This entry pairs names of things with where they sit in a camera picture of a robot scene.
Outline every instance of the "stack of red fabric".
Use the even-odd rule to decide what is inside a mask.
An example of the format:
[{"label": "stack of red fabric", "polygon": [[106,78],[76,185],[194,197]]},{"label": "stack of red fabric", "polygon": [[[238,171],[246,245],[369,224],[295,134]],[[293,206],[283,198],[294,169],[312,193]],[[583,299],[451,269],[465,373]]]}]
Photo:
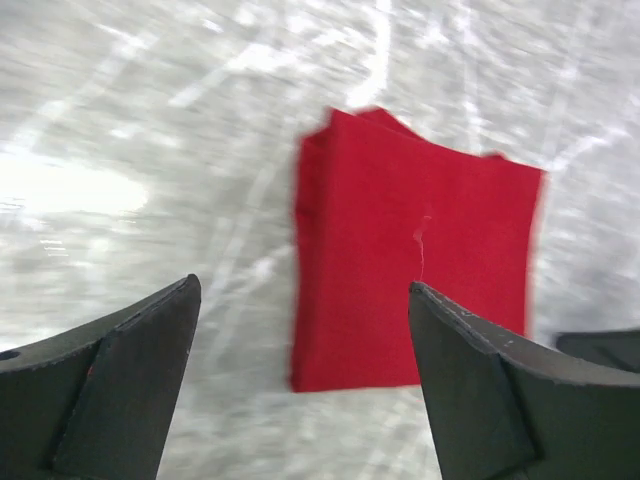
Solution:
[{"label": "stack of red fabric", "polygon": [[382,109],[332,110],[298,158],[293,390],[419,384],[407,320],[415,280],[524,335],[542,177],[430,143]]}]

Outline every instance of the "floor surface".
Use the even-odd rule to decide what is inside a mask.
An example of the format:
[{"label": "floor surface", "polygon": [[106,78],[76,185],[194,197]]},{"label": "floor surface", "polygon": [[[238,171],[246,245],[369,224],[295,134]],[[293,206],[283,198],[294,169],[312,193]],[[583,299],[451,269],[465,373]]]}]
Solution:
[{"label": "floor surface", "polygon": [[295,139],[377,104],[551,172],[533,334],[640,325],[640,3],[0,0],[0,350],[188,272],[162,480],[436,479],[421,395],[294,396]]}]

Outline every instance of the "red cloth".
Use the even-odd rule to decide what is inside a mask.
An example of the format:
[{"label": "red cloth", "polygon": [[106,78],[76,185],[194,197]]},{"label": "red cloth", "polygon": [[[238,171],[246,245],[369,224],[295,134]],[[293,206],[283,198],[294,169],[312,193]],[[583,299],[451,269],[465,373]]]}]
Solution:
[{"label": "red cloth", "polygon": [[419,384],[407,320],[422,280],[525,333],[542,171],[429,143],[381,109],[303,138],[294,206],[297,392]]}]

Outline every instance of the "screw hole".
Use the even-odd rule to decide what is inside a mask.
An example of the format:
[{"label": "screw hole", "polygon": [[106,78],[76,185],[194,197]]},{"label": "screw hole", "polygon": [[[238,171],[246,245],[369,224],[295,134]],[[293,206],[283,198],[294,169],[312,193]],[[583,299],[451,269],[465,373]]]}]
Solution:
[{"label": "screw hole", "polygon": [[0,362],[4,360],[11,360],[20,356],[20,352],[17,350],[7,350],[6,352],[0,352]]}]

